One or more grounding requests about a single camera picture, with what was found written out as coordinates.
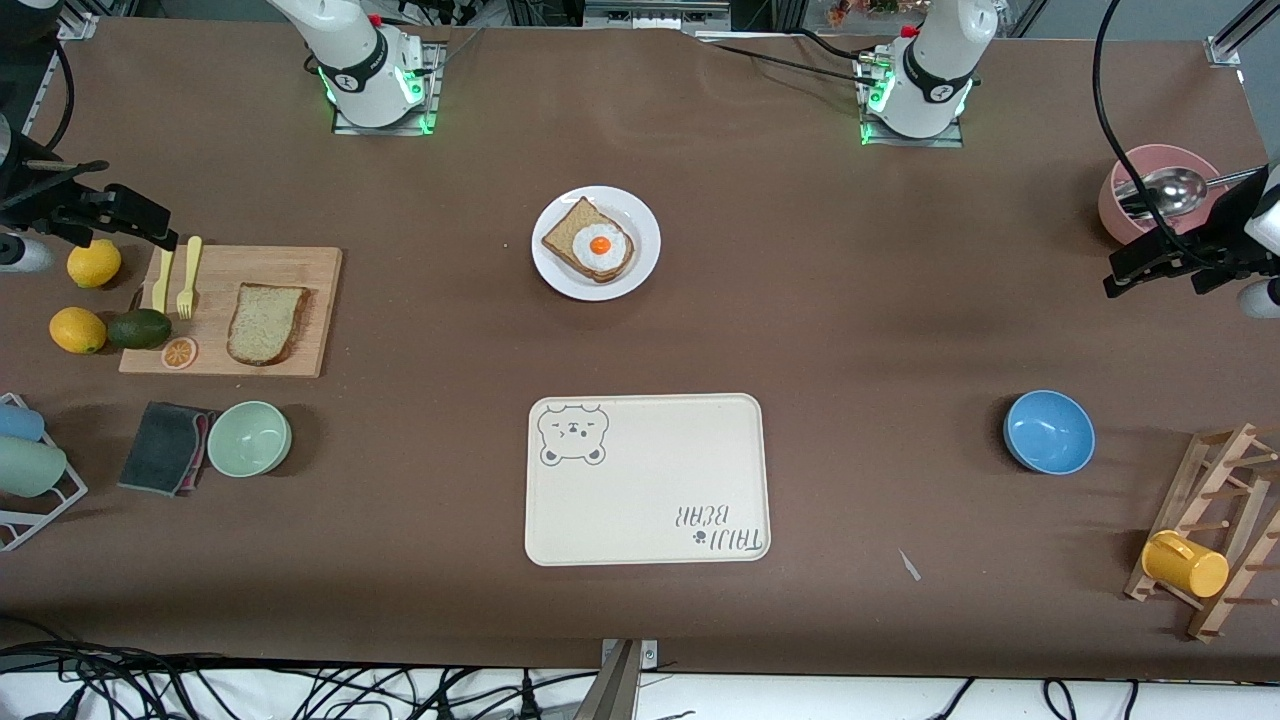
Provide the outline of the light speckled bread slice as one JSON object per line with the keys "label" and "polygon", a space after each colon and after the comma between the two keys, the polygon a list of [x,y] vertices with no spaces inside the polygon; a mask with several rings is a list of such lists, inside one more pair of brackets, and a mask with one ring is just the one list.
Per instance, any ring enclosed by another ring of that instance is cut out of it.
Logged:
{"label": "light speckled bread slice", "polygon": [[241,283],[228,327],[229,357],[248,366],[285,361],[300,333],[311,288]]}

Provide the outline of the toast with fried egg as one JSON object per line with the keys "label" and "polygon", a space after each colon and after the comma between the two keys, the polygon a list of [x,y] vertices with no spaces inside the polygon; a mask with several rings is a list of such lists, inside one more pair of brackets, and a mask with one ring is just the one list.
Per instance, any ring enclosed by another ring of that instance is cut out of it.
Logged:
{"label": "toast with fried egg", "polygon": [[[621,272],[611,273],[608,275],[595,275],[585,272],[572,258],[570,251],[570,245],[573,234],[585,225],[595,223],[611,223],[617,225],[627,234],[631,242],[631,256],[626,266]],[[581,197],[575,201],[575,204],[568,209],[564,217],[557,222],[552,229],[545,233],[541,238],[541,245],[552,251],[561,261],[566,263],[571,269],[577,272],[580,275],[598,284],[604,284],[614,281],[620,277],[630,265],[635,254],[634,238],[612,218],[605,215],[595,204],[589,199]]]}

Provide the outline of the fried egg toy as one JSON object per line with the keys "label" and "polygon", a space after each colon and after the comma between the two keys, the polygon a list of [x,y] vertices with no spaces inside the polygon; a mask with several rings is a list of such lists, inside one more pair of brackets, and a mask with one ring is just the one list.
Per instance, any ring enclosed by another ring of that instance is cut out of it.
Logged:
{"label": "fried egg toy", "polygon": [[621,272],[631,256],[630,238],[611,223],[595,223],[579,229],[570,245],[571,258],[595,275]]}

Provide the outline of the white round plate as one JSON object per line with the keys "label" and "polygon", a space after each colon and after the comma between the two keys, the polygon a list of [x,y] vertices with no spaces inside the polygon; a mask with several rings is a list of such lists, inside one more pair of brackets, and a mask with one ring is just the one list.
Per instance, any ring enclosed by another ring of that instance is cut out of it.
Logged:
{"label": "white round plate", "polygon": [[[576,200],[586,197],[634,238],[635,254],[628,268],[614,281],[598,284],[561,261],[541,245],[541,238],[559,222]],[[544,208],[530,241],[538,274],[557,292],[585,302],[621,299],[639,290],[653,274],[660,258],[660,229],[652,209],[635,195],[609,186],[586,186],[562,193]]]}

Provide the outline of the yellow plastic fork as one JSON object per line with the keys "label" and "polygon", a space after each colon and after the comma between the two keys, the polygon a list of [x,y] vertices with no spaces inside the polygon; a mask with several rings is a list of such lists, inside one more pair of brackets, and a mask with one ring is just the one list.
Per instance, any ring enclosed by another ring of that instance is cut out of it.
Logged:
{"label": "yellow plastic fork", "polygon": [[204,238],[192,234],[186,243],[186,277],[182,291],[177,295],[175,307],[182,320],[189,320],[195,314],[196,284],[204,252]]}

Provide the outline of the dark green avocado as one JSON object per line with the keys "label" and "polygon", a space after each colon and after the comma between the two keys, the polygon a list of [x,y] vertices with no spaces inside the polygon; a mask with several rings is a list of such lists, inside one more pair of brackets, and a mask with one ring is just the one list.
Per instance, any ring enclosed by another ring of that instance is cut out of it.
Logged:
{"label": "dark green avocado", "polygon": [[170,340],[172,332],[169,316],[150,307],[118,314],[108,323],[108,341],[118,348],[160,348]]}

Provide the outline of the wooden cutting board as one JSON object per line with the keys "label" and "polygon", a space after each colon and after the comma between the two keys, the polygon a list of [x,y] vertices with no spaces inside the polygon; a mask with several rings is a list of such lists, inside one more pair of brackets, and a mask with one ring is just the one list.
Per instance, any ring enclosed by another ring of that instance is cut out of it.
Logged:
{"label": "wooden cutting board", "polygon": [[[193,315],[177,315],[186,286],[186,246],[168,264],[166,310],[173,333],[196,342],[184,375],[265,375],[317,378],[321,374],[343,252],[337,247],[204,243],[195,282]],[[241,284],[305,287],[310,291],[288,356],[269,366],[250,366],[227,351]]]}

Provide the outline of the wooden peg mug rack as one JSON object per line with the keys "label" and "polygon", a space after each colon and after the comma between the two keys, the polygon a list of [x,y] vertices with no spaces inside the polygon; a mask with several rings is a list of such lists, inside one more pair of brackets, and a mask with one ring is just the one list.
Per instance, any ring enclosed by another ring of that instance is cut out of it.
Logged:
{"label": "wooden peg mug rack", "polygon": [[[1228,584],[1196,598],[1147,577],[1146,542],[1175,530],[1225,556]],[[1187,637],[1210,643],[1236,609],[1280,609],[1280,425],[1251,423],[1192,436],[1143,543],[1124,593],[1134,601],[1167,596],[1190,609]]]}

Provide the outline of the mint green bowl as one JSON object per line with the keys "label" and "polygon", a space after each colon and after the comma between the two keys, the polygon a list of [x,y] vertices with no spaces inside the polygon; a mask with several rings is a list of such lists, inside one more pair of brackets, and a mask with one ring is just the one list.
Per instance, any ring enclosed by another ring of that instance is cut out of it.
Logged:
{"label": "mint green bowl", "polygon": [[259,477],[284,461],[292,441],[291,423],[278,407],[246,401],[214,421],[207,436],[207,457],[225,477]]}

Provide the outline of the yellow plastic mug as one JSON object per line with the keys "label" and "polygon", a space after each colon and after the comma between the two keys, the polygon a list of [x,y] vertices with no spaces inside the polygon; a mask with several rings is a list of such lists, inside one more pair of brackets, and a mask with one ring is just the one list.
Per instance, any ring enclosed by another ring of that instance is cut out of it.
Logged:
{"label": "yellow plastic mug", "polygon": [[1196,598],[1217,594],[1230,575],[1230,564],[1220,552],[1189,541],[1175,530],[1161,530],[1144,544],[1139,561],[1153,580]]}

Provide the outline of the cream bear print tray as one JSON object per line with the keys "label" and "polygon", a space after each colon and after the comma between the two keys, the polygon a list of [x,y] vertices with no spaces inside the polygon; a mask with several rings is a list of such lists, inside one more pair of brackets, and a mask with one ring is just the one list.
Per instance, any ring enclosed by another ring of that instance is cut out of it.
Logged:
{"label": "cream bear print tray", "polygon": [[763,559],[762,406],[745,393],[538,401],[527,416],[524,548],[544,568]]}

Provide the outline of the black equipment box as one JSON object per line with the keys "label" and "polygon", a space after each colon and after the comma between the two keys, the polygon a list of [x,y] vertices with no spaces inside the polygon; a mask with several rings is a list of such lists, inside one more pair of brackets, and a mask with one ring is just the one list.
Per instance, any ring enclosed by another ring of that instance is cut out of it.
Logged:
{"label": "black equipment box", "polygon": [[730,32],[728,0],[584,0],[581,27]]}

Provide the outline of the aluminium table side rail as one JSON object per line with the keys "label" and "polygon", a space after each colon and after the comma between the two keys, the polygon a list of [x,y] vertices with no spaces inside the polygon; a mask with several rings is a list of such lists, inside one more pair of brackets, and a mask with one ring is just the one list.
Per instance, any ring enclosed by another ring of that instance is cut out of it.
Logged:
{"label": "aluminium table side rail", "polygon": [[50,87],[59,77],[67,85],[63,42],[50,35],[3,55],[6,61],[0,63],[0,105],[12,128],[33,138],[32,128]]}

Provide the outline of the aluminium frame corner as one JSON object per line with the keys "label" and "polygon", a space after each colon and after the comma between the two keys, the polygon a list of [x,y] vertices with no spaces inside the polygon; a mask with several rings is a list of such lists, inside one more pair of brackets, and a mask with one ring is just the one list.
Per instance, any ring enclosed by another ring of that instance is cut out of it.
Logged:
{"label": "aluminium frame corner", "polygon": [[1204,41],[1212,67],[1239,67],[1245,44],[1280,18],[1280,0],[1249,0],[1220,31]]}

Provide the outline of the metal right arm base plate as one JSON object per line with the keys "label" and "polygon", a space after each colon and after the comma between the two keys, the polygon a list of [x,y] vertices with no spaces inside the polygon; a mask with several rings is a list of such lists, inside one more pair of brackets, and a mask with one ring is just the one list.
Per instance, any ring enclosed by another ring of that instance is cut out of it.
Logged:
{"label": "metal right arm base plate", "polygon": [[334,108],[333,132],[419,137],[434,133],[443,88],[444,44],[392,27],[379,29],[387,51],[364,78],[352,69],[320,69]]}

